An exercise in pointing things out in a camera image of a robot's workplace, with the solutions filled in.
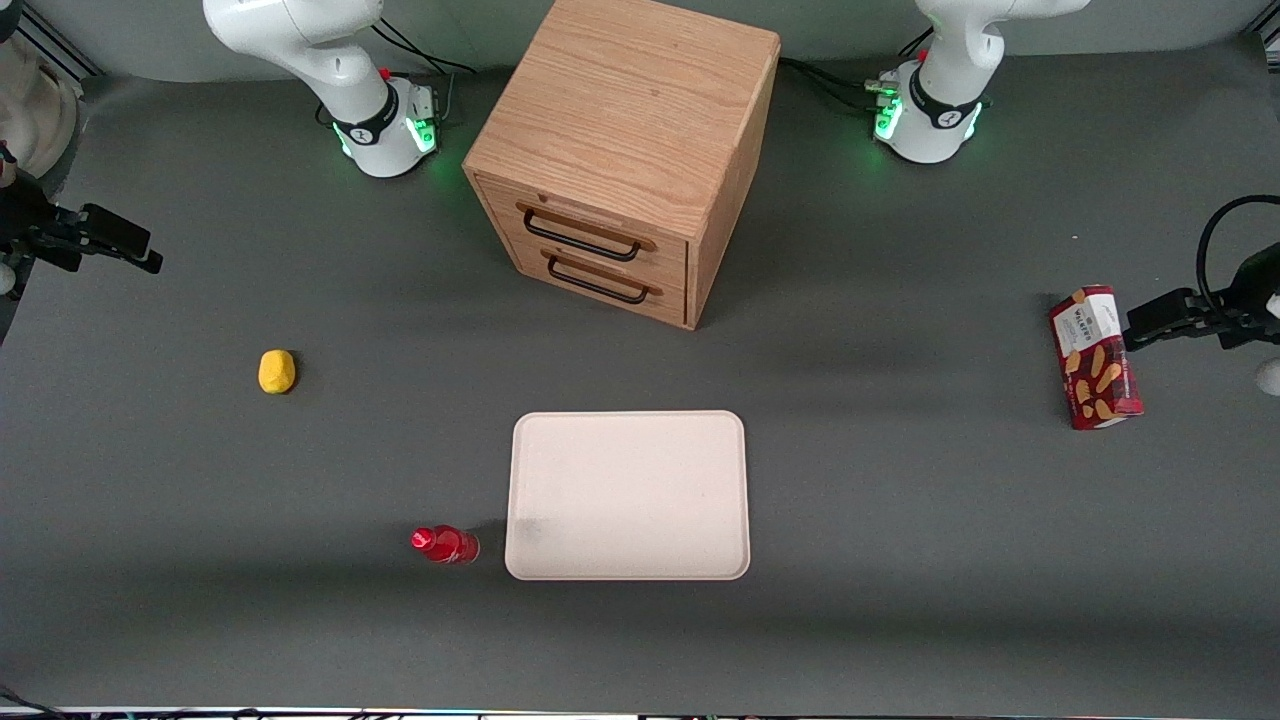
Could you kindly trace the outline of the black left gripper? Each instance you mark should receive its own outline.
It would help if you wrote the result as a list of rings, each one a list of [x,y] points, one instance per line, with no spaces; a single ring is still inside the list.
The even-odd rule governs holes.
[[[1225,310],[1216,299],[1176,288],[1126,313],[1126,351],[1153,343],[1190,337],[1198,329],[1212,336],[1221,348],[1251,342],[1279,345],[1279,246],[1271,245],[1243,261],[1225,290]]]

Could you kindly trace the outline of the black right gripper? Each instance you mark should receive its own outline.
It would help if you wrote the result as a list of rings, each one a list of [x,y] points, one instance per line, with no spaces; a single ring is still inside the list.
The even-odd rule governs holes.
[[[159,274],[164,258],[150,249],[150,231],[96,204],[86,204],[79,210],[79,229],[74,223],[52,223],[52,205],[35,177],[14,170],[3,179],[4,265],[42,260],[64,272],[77,272],[83,252],[114,258],[148,274]]]

